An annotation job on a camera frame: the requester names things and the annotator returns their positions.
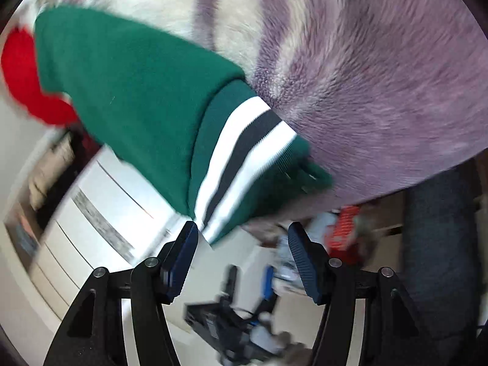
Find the green sweater with striped cuffs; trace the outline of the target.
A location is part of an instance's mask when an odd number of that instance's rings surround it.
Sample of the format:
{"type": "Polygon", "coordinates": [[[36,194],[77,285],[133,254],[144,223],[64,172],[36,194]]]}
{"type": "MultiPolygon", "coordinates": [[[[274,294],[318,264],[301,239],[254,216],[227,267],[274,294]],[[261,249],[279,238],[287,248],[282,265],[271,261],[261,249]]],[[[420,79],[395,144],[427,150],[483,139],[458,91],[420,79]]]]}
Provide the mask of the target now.
{"type": "Polygon", "coordinates": [[[73,6],[44,10],[34,41],[42,90],[67,95],[88,132],[209,243],[331,186],[308,142],[212,51],[73,6]]]}

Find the white drawer cabinet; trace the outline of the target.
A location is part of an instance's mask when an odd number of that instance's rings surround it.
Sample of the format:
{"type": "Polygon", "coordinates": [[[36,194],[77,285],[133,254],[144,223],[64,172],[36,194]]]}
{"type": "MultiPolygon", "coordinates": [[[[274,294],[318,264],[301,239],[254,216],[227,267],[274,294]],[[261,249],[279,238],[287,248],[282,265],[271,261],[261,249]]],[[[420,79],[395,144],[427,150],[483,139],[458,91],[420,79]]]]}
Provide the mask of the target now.
{"type": "Polygon", "coordinates": [[[135,267],[174,240],[184,223],[134,167],[102,147],[50,218],[30,279],[62,319],[95,268],[135,267]]]}

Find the black device on floor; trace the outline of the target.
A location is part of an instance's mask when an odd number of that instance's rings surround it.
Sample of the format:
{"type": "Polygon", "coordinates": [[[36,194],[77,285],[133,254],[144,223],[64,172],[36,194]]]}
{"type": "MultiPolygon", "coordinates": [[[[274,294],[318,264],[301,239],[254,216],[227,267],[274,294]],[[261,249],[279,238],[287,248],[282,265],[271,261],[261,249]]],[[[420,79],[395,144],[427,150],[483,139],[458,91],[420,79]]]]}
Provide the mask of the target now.
{"type": "Polygon", "coordinates": [[[291,333],[272,331],[272,316],[279,300],[273,289],[274,271],[270,265],[265,268],[260,302],[244,316],[232,306],[239,274],[235,265],[228,267],[222,293],[215,302],[185,306],[185,322],[217,351],[220,364],[306,365],[309,362],[311,349],[294,343],[291,333]]]}

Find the lilac leaf-print bed blanket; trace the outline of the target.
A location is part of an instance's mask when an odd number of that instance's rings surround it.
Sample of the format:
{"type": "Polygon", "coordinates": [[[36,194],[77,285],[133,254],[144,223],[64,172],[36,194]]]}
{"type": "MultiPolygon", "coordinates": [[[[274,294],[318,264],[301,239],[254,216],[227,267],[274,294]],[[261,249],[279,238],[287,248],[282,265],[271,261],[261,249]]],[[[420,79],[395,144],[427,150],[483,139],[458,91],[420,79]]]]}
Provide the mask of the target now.
{"type": "Polygon", "coordinates": [[[334,187],[262,228],[411,187],[487,147],[487,38],[462,0],[24,0],[130,17],[241,66],[334,187]]]}

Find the red knitted garment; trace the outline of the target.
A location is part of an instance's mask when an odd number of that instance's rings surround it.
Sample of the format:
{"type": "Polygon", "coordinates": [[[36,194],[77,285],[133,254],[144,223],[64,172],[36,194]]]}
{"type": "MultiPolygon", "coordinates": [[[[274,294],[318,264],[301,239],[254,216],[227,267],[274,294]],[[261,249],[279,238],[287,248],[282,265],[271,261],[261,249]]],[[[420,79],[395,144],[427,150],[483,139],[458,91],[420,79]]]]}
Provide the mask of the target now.
{"type": "Polygon", "coordinates": [[[13,99],[44,124],[67,127],[79,121],[63,98],[44,93],[36,66],[35,43],[25,29],[8,33],[1,54],[2,74],[13,99]]]}

